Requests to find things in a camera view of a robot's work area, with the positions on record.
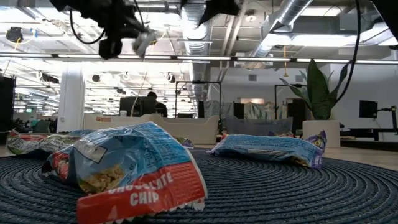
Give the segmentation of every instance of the snake plant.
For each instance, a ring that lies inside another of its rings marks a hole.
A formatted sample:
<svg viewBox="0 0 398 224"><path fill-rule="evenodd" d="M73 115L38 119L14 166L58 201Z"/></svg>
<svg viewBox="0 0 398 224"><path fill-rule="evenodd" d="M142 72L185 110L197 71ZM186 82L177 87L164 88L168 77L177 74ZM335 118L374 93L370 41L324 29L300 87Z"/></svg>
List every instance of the snake plant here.
<svg viewBox="0 0 398 224"><path fill-rule="evenodd" d="M283 78L280 79L294 94L304 100L305 104L312 111L312 115L315 119L328 120L331 115L331 109L337 103L338 90L347 76L347 68L348 64L341 70L338 84L333 91L330 91L328 87L331 74L329 77L326 77L326 75L319 70L314 59L311 59L307 75L300 71L301 76L307 81L307 88L303 87L299 89L290 85Z"/></svg>

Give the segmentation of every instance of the person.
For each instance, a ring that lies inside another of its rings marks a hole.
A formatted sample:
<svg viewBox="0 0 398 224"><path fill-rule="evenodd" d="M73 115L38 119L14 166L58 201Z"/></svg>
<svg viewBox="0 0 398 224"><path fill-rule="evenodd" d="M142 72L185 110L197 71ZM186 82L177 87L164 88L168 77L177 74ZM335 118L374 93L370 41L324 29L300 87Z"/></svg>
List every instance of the person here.
<svg viewBox="0 0 398 224"><path fill-rule="evenodd" d="M157 98L156 93L153 91L150 91L147 95L148 97L154 97L155 99ZM160 114L162 117L166 118L167 117L167 107L163 103L159 103L156 101L156 113Z"/></svg>

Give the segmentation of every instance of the blue woven rug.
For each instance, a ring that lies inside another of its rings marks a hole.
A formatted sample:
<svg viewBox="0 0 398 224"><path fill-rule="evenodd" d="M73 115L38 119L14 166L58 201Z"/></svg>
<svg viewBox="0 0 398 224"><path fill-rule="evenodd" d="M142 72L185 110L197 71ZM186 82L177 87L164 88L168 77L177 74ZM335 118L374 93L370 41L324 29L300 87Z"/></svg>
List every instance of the blue woven rug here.
<svg viewBox="0 0 398 224"><path fill-rule="evenodd" d="M398 223L398 172L335 159L313 170L192 154L208 188L205 211L133 223ZM0 159L0 223L76 222L76 200L84 194L43 177L42 163Z"/></svg>

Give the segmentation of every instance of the potted plant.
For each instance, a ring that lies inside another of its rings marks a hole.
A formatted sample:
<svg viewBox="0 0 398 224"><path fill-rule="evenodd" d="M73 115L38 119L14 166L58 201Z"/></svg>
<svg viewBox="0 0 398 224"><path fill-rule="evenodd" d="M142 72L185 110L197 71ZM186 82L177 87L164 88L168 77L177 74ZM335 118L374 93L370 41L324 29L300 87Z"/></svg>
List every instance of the potted plant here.
<svg viewBox="0 0 398 224"><path fill-rule="evenodd" d="M303 122L303 138L318 134L325 130L327 137L327 147L340 147L340 122L330 120L331 109L337 103L338 90L347 76L348 64L340 72L340 78L333 91L329 90L328 83L330 77L326 77L319 68L314 59L311 59L308 66L308 73L301 72L304 80L307 81L307 88L299 89L281 78L282 82L298 97L303 98L307 107L311 110L315 120Z"/></svg>

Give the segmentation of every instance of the floor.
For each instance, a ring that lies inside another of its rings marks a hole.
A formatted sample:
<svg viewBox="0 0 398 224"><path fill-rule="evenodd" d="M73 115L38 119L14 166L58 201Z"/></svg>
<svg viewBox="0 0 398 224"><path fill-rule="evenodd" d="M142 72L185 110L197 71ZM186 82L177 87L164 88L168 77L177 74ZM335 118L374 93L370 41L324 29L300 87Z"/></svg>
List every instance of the floor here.
<svg viewBox="0 0 398 224"><path fill-rule="evenodd" d="M0 146L0 157L10 155L5 146ZM398 171L398 152L341 147L339 149L326 149L325 157L360 162Z"/></svg>

